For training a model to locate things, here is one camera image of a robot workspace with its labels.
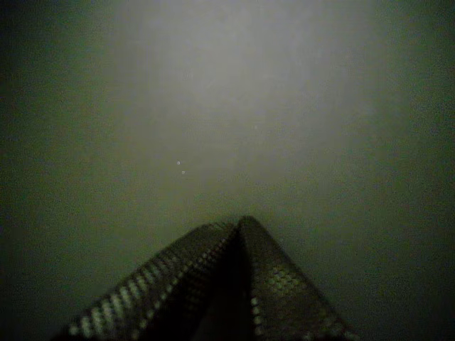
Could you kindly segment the dotted gripper finger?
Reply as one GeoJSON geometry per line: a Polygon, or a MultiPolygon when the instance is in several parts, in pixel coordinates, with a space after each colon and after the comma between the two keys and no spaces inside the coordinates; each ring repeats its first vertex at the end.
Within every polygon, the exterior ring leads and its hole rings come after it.
{"type": "Polygon", "coordinates": [[[54,340],[189,340],[237,236],[203,224],[155,254],[73,318],[54,340]]]}
{"type": "Polygon", "coordinates": [[[359,340],[358,334],[251,216],[238,223],[254,340],[359,340]]]}

